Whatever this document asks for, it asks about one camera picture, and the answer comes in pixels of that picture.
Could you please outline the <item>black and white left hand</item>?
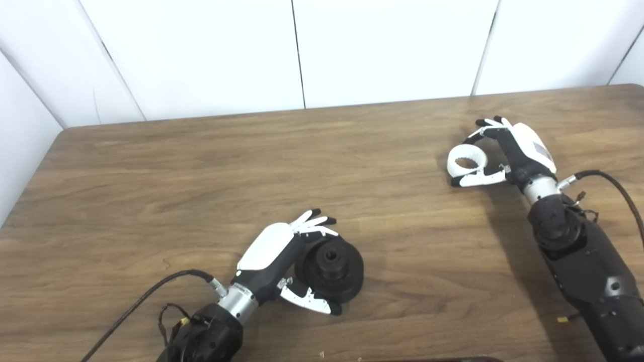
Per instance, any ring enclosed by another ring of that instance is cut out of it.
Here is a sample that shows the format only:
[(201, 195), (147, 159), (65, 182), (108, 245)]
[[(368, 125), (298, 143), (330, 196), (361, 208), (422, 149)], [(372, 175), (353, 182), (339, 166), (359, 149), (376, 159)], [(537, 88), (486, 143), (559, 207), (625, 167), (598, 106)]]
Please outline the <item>black and white left hand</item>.
[(336, 222), (322, 216), (320, 209), (309, 209), (290, 223), (265, 227), (237, 263), (228, 289), (234, 298), (240, 298), (232, 303), (237, 307), (237, 318), (248, 319), (255, 309), (278, 297), (310, 311), (341, 315), (340, 303), (323, 297), (298, 277), (287, 276), (308, 245), (339, 236), (329, 228)]

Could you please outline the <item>black and white right hand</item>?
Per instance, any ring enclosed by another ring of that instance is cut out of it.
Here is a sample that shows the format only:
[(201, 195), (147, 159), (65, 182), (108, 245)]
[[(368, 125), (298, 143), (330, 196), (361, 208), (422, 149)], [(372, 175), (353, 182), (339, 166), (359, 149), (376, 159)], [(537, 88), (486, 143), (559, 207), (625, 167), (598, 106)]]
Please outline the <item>black and white right hand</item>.
[[(476, 120), (478, 130), (448, 154), (450, 185), (456, 188), (509, 183), (519, 188), (539, 176), (556, 179), (556, 165), (537, 133), (522, 122), (511, 124), (495, 116)], [(507, 163), (487, 174), (487, 154), (476, 143), (484, 138), (497, 141)]]

